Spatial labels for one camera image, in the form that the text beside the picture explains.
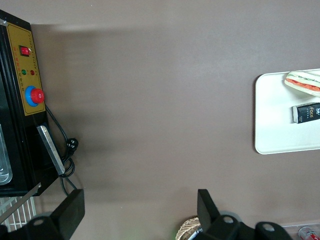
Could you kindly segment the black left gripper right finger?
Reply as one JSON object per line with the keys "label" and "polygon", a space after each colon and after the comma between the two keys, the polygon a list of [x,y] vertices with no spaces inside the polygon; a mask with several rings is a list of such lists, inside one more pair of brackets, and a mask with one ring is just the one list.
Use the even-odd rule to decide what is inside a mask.
{"label": "black left gripper right finger", "polygon": [[230,214],[221,214],[207,189],[197,192],[197,217],[202,227],[198,240],[235,240],[239,234],[240,222]]}

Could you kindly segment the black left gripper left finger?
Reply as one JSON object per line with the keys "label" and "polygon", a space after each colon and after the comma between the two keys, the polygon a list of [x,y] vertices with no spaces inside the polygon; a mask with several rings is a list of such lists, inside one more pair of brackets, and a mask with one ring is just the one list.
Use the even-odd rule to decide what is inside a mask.
{"label": "black left gripper left finger", "polygon": [[26,238],[28,240],[69,240],[84,216],[84,190],[73,190],[49,215],[38,216],[27,224]]}

